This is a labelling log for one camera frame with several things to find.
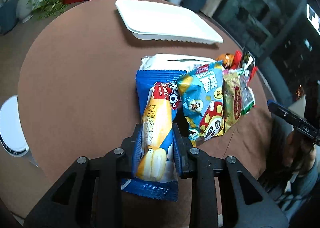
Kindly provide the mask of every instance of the white package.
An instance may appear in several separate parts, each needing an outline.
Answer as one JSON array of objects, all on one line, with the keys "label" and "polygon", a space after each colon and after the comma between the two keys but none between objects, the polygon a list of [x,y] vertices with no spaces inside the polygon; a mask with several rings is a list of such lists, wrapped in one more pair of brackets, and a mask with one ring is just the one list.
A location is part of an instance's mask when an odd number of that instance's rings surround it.
[{"label": "white package", "polygon": [[145,56],[141,59],[139,70],[185,70],[188,72],[202,65],[215,62],[212,58],[176,55],[176,54],[155,54]]}]

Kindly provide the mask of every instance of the white round container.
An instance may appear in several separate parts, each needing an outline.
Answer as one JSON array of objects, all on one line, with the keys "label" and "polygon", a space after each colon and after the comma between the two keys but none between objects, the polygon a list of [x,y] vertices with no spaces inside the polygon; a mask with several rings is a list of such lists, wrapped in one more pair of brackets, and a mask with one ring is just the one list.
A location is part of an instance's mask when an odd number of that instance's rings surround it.
[{"label": "white round container", "polygon": [[22,157],[29,151],[19,119],[17,95],[6,100],[0,108],[0,140],[14,157]]}]

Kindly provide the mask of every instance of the snack pile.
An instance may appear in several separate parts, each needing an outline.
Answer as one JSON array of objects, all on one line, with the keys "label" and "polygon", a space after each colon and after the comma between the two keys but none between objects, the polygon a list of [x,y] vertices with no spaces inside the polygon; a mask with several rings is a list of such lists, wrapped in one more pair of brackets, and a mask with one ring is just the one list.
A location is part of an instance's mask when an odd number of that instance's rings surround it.
[{"label": "snack pile", "polygon": [[177,201],[172,131],[177,111],[182,107],[194,147],[223,135],[254,106],[248,83],[257,67],[248,50],[222,54],[218,61],[157,54],[141,62],[136,85],[142,127],[132,162],[136,177],[123,180],[122,190]]}]

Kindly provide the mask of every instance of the cartoon panda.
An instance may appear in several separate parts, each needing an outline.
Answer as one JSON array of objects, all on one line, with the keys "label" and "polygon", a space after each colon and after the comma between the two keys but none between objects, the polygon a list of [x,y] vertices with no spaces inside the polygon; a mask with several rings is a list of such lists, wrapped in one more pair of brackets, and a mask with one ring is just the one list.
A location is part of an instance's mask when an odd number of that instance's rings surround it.
[{"label": "cartoon panda", "polygon": [[222,102],[210,102],[207,111],[204,113],[204,116],[200,121],[199,127],[203,136],[196,139],[197,146],[217,135],[223,127]]}]

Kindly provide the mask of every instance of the round table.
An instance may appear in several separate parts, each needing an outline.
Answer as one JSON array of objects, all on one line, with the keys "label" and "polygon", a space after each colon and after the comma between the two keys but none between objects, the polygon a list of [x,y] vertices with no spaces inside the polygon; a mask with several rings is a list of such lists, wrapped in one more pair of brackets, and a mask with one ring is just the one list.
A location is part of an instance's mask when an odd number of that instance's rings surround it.
[{"label": "round table", "polygon": [[[34,41],[21,68],[18,106],[23,133],[51,182],[79,156],[101,157],[132,135],[140,122],[135,74],[143,56],[172,53],[214,59],[239,49],[207,19],[223,44],[137,39],[126,29],[115,1],[88,1],[60,15]],[[250,86],[257,106],[225,135],[200,148],[219,158],[236,156],[257,178],[265,169],[271,116],[257,75]],[[152,208],[162,211],[157,227],[187,226],[191,183],[180,180],[177,203],[126,195],[125,223],[147,227],[147,221],[134,217]]]}]

